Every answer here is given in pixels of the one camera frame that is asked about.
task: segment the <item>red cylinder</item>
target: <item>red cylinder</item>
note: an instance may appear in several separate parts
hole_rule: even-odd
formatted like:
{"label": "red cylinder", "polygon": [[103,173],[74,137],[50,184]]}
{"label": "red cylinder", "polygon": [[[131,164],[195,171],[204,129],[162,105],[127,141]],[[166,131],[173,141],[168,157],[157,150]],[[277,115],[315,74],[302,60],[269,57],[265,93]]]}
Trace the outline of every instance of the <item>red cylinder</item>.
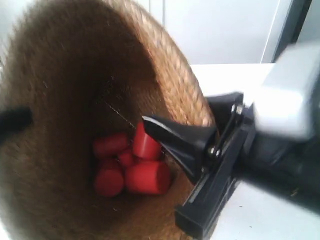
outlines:
{"label": "red cylinder", "polygon": [[161,145],[146,134],[144,124],[138,123],[132,146],[133,154],[144,160],[158,160],[161,154]]}
{"label": "red cylinder", "polygon": [[122,168],[116,159],[103,162],[94,180],[94,189],[97,194],[105,197],[114,197],[124,189],[125,180]]}
{"label": "red cylinder", "polygon": [[171,173],[165,162],[143,161],[125,171],[125,185],[131,193],[165,194],[170,183]]}
{"label": "red cylinder", "polygon": [[93,142],[93,153],[96,158],[115,156],[129,145],[128,135],[120,132],[111,136],[101,137]]}
{"label": "red cylinder", "polygon": [[118,154],[118,160],[122,167],[128,168],[135,165],[135,159],[132,154],[131,148],[124,150],[122,153]]}

